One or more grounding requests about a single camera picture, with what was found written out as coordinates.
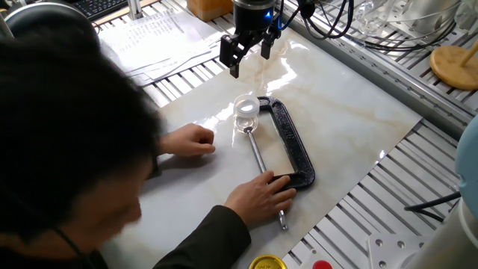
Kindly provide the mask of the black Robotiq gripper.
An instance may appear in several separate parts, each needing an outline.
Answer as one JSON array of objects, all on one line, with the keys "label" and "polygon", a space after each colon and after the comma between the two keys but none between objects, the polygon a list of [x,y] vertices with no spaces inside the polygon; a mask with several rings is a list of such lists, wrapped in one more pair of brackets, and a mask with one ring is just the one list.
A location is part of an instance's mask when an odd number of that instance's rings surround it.
[{"label": "black Robotiq gripper", "polygon": [[235,34],[223,35],[220,40],[220,62],[229,68],[230,75],[239,77],[239,64],[246,53],[258,43],[257,31],[262,34],[261,56],[268,60],[281,30],[272,25],[275,0],[233,0]]}]

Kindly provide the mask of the person's right hand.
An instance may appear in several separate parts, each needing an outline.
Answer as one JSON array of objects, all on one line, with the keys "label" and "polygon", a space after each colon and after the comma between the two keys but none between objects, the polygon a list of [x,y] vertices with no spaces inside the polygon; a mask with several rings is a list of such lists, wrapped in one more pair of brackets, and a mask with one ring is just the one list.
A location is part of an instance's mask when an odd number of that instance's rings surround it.
[{"label": "person's right hand", "polygon": [[274,176],[272,170],[267,170],[250,182],[238,185],[224,206],[236,213],[247,226],[285,211],[292,205],[297,191],[283,189],[291,180],[289,176],[273,180]]}]

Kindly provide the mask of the person's left hand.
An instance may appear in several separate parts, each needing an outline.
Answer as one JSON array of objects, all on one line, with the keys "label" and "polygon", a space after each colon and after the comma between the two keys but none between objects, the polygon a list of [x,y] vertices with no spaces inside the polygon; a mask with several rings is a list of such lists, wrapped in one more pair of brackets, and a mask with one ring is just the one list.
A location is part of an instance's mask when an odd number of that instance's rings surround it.
[{"label": "person's left hand", "polygon": [[215,151],[214,133],[197,124],[189,123],[161,137],[158,154],[195,157]]}]

